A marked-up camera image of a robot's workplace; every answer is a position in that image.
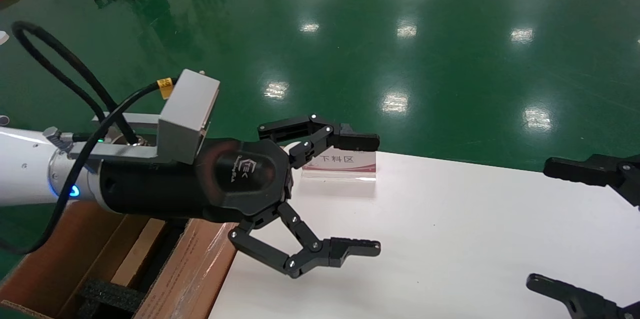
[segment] yellow label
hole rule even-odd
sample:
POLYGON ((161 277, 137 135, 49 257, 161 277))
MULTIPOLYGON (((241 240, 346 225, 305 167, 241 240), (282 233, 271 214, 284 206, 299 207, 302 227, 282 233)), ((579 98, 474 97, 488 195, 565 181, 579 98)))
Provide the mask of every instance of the yellow label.
POLYGON ((174 91, 174 82, 170 77, 166 77, 164 79, 160 79, 157 81, 158 87, 160 87, 160 95, 162 95, 163 100, 169 99, 171 96, 171 92, 174 91))

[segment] cable connector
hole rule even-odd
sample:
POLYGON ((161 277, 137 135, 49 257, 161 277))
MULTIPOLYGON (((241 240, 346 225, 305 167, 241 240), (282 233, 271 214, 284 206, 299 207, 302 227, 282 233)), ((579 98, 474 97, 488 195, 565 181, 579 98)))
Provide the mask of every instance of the cable connector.
POLYGON ((57 127, 52 126, 46 128, 42 135, 56 148, 64 153, 69 153, 71 148, 73 148, 74 143, 72 140, 72 136, 66 135, 66 133, 62 133, 57 127))

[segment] robotic arm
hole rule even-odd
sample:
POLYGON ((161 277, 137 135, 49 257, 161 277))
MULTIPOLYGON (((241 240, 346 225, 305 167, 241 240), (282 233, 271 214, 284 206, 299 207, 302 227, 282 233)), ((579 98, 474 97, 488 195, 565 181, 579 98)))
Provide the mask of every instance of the robotic arm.
POLYGON ((178 78, 158 80, 116 105, 80 59, 46 30, 28 22, 11 27, 27 52, 89 105, 99 128, 91 134, 62 133, 56 127, 42 133, 0 128, 0 146, 9 149, 2 163, 9 171, 0 177, 0 206, 56 203, 33 246, 15 248, 0 239, 0 249, 18 255, 37 250, 50 237, 71 198, 95 200, 121 214, 239 223, 229 234, 231 243, 291 278, 318 266, 341 267, 349 255, 379 255, 378 241, 318 239, 288 204, 292 169, 331 146, 377 151, 377 135, 358 134, 347 124, 312 114, 260 125, 259 141, 208 139, 220 82, 203 71, 184 70, 178 78), (91 96, 47 60, 25 32, 41 39, 78 71, 109 112, 102 112, 91 96), (159 115, 125 112, 158 89, 167 100, 159 115), (136 135, 134 128, 155 130, 156 144, 136 135), (304 142, 289 153, 280 146, 302 138, 304 142), (295 255, 249 235, 278 218, 302 244, 295 255))
MULTIPOLYGON (((349 255, 379 255, 378 241, 318 239, 288 204, 292 169, 299 169, 331 146, 377 151, 379 137, 356 133, 347 124, 332 123, 312 114, 259 125, 259 141, 205 138, 218 85, 217 80, 184 70, 160 115, 125 113, 124 118, 133 128, 157 130, 157 145, 150 146, 143 139, 139 145, 119 144, 114 140, 118 132, 110 128, 111 133, 91 150, 71 196, 94 199, 106 210, 121 214, 239 223, 229 234, 231 243, 291 278, 318 266, 341 267, 349 255), (306 139, 289 153, 280 146, 301 138, 306 139), (302 250, 295 255, 289 256, 249 235, 278 218, 302 244, 302 250)), ((4 134, 0 139, 16 140, 16 135, 10 136, 8 131, 0 133, 4 134)), ((30 136, 38 140, 37 135, 30 136)), ((44 164, 48 163, 46 175, 39 182, 48 182, 54 193, 59 193, 60 183, 86 143, 73 141, 73 135, 63 134, 55 127, 45 130, 39 141, 44 146, 48 141, 57 150, 41 151, 44 156, 39 164, 27 162, 26 171, 33 165, 31 172, 42 175, 44 164)), ((23 147, 36 149, 28 144, 23 147)), ((18 157, 25 160, 23 152, 14 155, 16 164, 18 157)), ((9 191, 12 197, 0 202, 25 203, 22 199, 32 198, 32 187, 23 187, 23 198, 20 193, 9 191)))

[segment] black cable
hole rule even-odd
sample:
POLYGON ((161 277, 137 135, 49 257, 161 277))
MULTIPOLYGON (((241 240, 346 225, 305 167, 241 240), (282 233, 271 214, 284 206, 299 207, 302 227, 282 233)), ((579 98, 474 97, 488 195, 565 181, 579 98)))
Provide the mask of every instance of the black cable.
MULTIPOLYGON (((36 38, 40 39, 46 45, 48 45, 51 49, 55 50, 55 52, 62 57, 69 65, 74 68, 84 80, 91 86, 91 88, 95 91, 98 97, 102 100, 102 102, 106 105, 107 110, 109 112, 113 112, 116 109, 116 102, 114 98, 112 98, 105 87, 100 84, 98 78, 94 75, 94 73, 87 68, 87 66, 78 59, 78 57, 72 53, 64 44, 62 44, 58 39, 56 39, 53 35, 51 35, 48 31, 43 29, 42 27, 35 25, 34 23, 25 22, 25 21, 16 21, 12 23, 11 30, 13 35, 18 42, 22 44, 25 50, 46 70, 48 70, 53 76, 55 76, 62 84, 66 85, 67 88, 71 89, 74 93, 76 93, 82 100, 91 107, 94 114, 98 117, 99 121, 105 120, 105 114, 103 114, 103 110, 100 108, 100 105, 96 103, 96 101, 87 94, 86 91, 82 90, 75 82, 73 82, 69 77, 64 75, 60 69, 56 68, 54 64, 52 64, 49 60, 47 60, 44 55, 31 43, 29 38, 25 35, 25 32, 29 32, 36 38)), ((138 143, 138 137, 136 133, 131 128, 131 125, 127 123, 122 114, 118 115, 115 118, 115 123, 122 132, 122 135, 125 137, 126 141, 129 144, 138 143)))
MULTIPOLYGON (((176 84, 176 82, 178 82, 178 80, 174 79, 173 84, 176 84)), ((17 248, 4 239, 0 238, 0 249, 2 249, 3 251, 8 251, 9 253, 12 253, 14 255, 27 255, 38 250, 39 248, 41 248, 41 246, 43 246, 43 244, 47 242, 47 240, 51 237, 51 234, 55 230, 56 225, 58 225, 58 221, 62 216, 62 212, 64 212, 65 207, 67 206, 71 188, 76 184, 76 180, 78 180, 78 176, 80 175, 82 168, 85 166, 87 160, 89 159, 91 151, 98 143, 98 140, 105 137, 105 134, 109 130, 109 127, 114 124, 116 118, 122 117, 124 111, 128 109, 133 103, 135 103, 143 96, 156 91, 159 88, 160 87, 158 86, 157 82, 154 82, 153 84, 149 84, 148 86, 139 89, 138 91, 128 96, 128 98, 126 98, 120 105, 118 105, 118 107, 116 107, 109 113, 109 115, 100 123, 100 127, 96 131, 94 131, 93 134, 91 134, 89 139, 87 139, 86 143, 84 143, 84 147, 80 151, 80 154, 78 154, 78 157, 75 158, 75 162, 71 167, 71 171, 69 171, 69 175, 67 175, 66 180, 64 181, 64 185, 62 185, 62 190, 57 197, 57 203, 55 203, 55 208, 53 209, 51 218, 49 219, 48 224, 46 224, 46 228, 42 232, 42 235, 35 242, 35 244, 27 248, 17 248)))
POLYGON ((91 134, 91 132, 74 132, 73 135, 71 135, 71 141, 73 143, 86 142, 89 140, 89 137, 91 137, 91 134))

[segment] white object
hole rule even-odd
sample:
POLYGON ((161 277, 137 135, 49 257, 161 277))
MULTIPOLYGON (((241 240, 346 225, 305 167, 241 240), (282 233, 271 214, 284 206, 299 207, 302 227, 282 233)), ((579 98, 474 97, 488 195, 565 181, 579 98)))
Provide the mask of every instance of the white object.
POLYGON ((6 31, 0 30, 0 46, 9 40, 9 34, 6 31))
MULTIPOLYGON (((567 319, 530 273, 638 300, 640 213, 609 187, 383 152, 377 167, 370 192, 297 170, 290 203, 320 239, 379 240, 378 257, 292 279, 238 253, 210 319, 567 319)), ((279 220, 251 235, 300 250, 279 220)))
MULTIPOLYGON (((59 155, 58 148, 39 131, 0 127, 0 207, 55 203, 74 160, 59 155)), ((70 199, 93 199, 90 175, 83 168, 70 199)))

